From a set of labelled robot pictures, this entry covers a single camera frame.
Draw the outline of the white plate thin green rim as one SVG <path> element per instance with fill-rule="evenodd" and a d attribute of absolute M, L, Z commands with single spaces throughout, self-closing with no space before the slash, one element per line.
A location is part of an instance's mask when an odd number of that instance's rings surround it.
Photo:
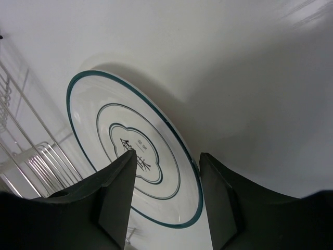
<path fill-rule="evenodd" d="M 199 220 L 198 166 L 175 126 L 147 95 L 113 73 L 86 70 L 69 82 L 66 107 L 73 135 L 93 170 L 136 152 L 133 212 L 173 229 Z"/>

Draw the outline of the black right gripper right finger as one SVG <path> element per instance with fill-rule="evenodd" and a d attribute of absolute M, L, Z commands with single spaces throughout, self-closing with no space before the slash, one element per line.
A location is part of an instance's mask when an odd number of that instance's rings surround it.
<path fill-rule="evenodd" d="M 280 194 L 208 153 L 199 166 L 214 249 L 332 249 L 331 190 Z"/>

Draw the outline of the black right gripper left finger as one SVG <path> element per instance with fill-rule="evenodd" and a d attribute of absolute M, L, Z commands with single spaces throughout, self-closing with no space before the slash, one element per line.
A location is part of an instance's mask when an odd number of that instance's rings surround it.
<path fill-rule="evenodd" d="M 137 155 L 47 198 L 1 192 L 1 249 L 124 249 Z"/>

